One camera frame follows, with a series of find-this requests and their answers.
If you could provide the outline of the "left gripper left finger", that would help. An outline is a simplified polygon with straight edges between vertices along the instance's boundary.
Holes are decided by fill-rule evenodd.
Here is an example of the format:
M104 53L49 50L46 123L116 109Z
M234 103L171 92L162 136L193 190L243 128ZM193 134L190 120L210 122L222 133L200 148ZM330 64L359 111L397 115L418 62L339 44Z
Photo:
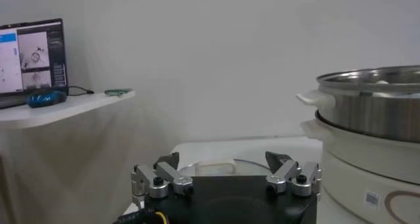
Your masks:
M194 194L193 179L178 170L179 153L161 156L152 167L135 165L131 172L132 202L141 208L145 199L161 200L172 192L174 195L191 197Z

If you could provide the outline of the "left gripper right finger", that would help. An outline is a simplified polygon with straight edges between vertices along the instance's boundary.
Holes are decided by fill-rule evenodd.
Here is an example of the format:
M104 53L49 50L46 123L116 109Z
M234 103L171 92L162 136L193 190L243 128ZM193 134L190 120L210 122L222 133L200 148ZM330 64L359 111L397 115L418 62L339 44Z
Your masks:
M290 190L294 196L320 195L322 169L316 162L300 166L286 154L265 152L271 174L266 176L266 191L270 196L278 196Z

